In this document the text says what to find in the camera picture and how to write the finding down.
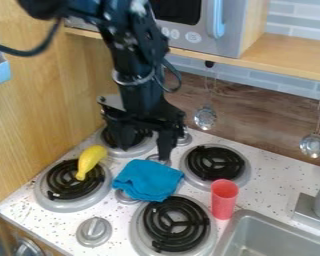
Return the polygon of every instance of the sink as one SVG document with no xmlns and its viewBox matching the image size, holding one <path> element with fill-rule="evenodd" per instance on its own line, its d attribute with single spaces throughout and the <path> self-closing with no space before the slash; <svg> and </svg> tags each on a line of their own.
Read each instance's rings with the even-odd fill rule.
<svg viewBox="0 0 320 256">
<path fill-rule="evenodd" d="M 240 210 L 228 224 L 214 255 L 320 256 L 320 238 L 257 212 Z"/>
</svg>

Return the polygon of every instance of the speckled countertop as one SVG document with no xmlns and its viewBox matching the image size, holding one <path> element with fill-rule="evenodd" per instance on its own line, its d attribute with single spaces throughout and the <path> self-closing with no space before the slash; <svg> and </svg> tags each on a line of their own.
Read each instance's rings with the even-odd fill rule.
<svg viewBox="0 0 320 256">
<path fill-rule="evenodd" d="M 252 166 L 251 181 L 240 189 L 237 209 L 254 210 L 320 236 L 320 231 L 291 220 L 299 193 L 312 196 L 317 194 L 320 188 L 320 167 L 199 131 L 190 130 L 190 133 L 193 142 L 189 146 L 176 148 L 172 153 L 173 168 L 179 167 L 180 157 L 191 147 L 204 143 L 232 147 L 242 152 Z M 58 161 L 78 157 L 83 149 L 97 144 L 96 137 L 95 134 L 92 135 Z M 116 177 L 127 162 L 128 160 L 108 159 L 106 164 Z M 35 178 L 0 203 L 0 215 L 3 218 L 66 255 L 137 255 L 129 242 L 126 226 L 139 207 L 138 204 L 119 204 L 114 191 L 111 190 L 105 199 L 86 210 L 75 213 L 54 213 L 36 203 L 33 195 L 34 183 Z M 179 194 L 196 198 L 210 207 L 210 193 L 198 190 L 187 182 L 180 188 Z M 80 223 L 94 216 L 110 221 L 113 235 L 102 246 L 85 248 L 76 241 L 75 232 Z M 227 221 L 217 221 L 217 224 L 220 236 Z"/>
</svg>

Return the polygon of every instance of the tile backsplash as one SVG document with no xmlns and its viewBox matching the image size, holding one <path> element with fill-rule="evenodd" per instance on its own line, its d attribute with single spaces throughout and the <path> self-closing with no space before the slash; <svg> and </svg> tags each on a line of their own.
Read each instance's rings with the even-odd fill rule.
<svg viewBox="0 0 320 256">
<path fill-rule="evenodd" d="M 320 0 L 271 0 L 266 31 L 320 40 Z M 320 82 L 278 75 L 247 68 L 216 64 L 207 69 L 204 61 L 168 56 L 180 71 L 235 83 L 290 93 L 313 99 L 320 98 Z"/>
</svg>

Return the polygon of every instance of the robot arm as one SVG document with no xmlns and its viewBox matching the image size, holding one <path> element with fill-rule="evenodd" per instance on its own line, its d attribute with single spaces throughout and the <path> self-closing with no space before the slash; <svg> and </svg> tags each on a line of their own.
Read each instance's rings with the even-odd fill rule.
<svg viewBox="0 0 320 256">
<path fill-rule="evenodd" d="M 156 131 L 159 160 L 168 160 L 178 138 L 184 136 L 185 117 L 164 97 L 164 91 L 174 92 L 181 85 L 180 74 L 164 59 L 169 51 L 168 38 L 157 27 L 148 0 L 87 1 L 95 6 L 91 12 L 72 6 L 68 0 L 18 0 L 30 16 L 42 20 L 56 18 L 58 22 L 41 49 L 16 51 L 15 55 L 28 57 L 45 50 L 63 17 L 76 16 L 96 25 L 111 52 L 113 79 L 122 100 L 122 106 L 116 107 L 105 97 L 99 98 L 108 131 L 124 150 L 132 146 L 137 130 Z M 0 51 L 14 54 L 13 49 L 2 47 Z M 164 67 L 178 78 L 177 88 L 163 85 Z"/>
</svg>

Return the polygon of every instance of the blue towel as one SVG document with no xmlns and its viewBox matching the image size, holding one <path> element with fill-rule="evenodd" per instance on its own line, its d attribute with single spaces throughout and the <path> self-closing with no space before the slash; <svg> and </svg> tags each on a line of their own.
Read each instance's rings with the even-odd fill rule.
<svg viewBox="0 0 320 256">
<path fill-rule="evenodd" d="M 113 182 L 114 189 L 123 190 L 133 199 L 162 202 L 172 195 L 184 174 L 165 165 L 133 160 Z"/>
</svg>

